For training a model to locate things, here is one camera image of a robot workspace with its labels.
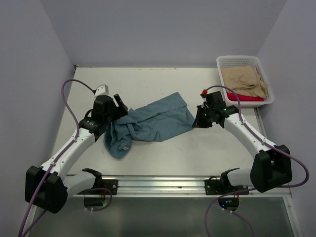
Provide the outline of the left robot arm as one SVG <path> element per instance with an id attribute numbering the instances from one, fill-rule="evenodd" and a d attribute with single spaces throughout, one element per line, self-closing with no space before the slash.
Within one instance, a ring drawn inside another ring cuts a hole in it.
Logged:
<path id="1" fill-rule="evenodd" d="M 127 115 L 127 106 L 120 96 L 99 95 L 93 108 L 77 124 L 68 142 L 40 167 L 26 172 L 25 201 L 51 213 L 59 212 L 68 198 L 81 192 L 103 193 L 102 174 L 90 168 L 68 176 L 68 172 L 107 130 L 108 125 Z"/>

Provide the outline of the blue t shirt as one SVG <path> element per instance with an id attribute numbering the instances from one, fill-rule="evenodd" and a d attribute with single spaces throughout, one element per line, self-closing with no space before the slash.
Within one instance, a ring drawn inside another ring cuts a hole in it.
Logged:
<path id="1" fill-rule="evenodd" d="M 178 92 L 154 101 L 111 122 L 104 135 L 104 146 L 117 159 L 124 158 L 132 141 L 163 142 L 191 131 L 194 117 Z"/>

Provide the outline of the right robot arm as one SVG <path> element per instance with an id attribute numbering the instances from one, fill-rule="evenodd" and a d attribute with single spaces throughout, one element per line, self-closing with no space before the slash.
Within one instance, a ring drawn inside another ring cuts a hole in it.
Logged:
<path id="1" fill-rule="evenodd" d="M 221 92 L 201 94 L 204 102 L 197 107 L 193 128 L 210 128 L 214 123 L 234 135 L 253 157 L 251 168 L 224 171 L 219 179 L 209 178 L 206 184 L 223 194 L 254 187 L 263 193 L 292 180 L 289 149 L 265 139 L 246 123 L 236 106 L 227 106 Z"/>

